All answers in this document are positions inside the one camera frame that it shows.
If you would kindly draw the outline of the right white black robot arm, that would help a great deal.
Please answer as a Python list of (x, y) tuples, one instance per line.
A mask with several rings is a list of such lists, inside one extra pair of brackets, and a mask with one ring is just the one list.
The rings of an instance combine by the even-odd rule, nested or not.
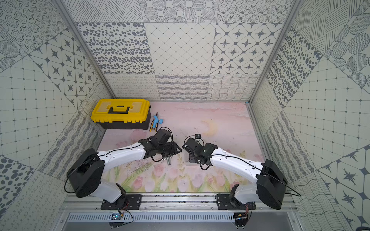
[(247, 186), (236, 186), (231, 191), (231, 200), (235, 199), (241, 204), (259, 201), (272, 209), (281, 209), (288, 182), (275, 162), (244, 159), (215, 144), (202, 145), (191, 137), (184, 140), (183, 148), (200, 167), (207, 166), (203, 170), (218, 167), (231, 171), (251, 182)]

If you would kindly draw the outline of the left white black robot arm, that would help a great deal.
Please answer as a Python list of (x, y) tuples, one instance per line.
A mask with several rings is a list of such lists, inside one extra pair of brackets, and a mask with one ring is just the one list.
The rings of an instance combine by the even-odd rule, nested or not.
[(162, 159), (171, 158), (181, 151), (173, 141), (172, 132), (162, 129), (127, 147), (102, 152), (90, 148), (68, 170), (66, 183), (70, 183), (72, 193), (78, 198), (91, 195), (111, 204), (122, 204), (126, 191), (117, 183), (105, 181), (102, 178), (105, 172), (129, 162), (153, 159), (156, 155), (161, 155)]

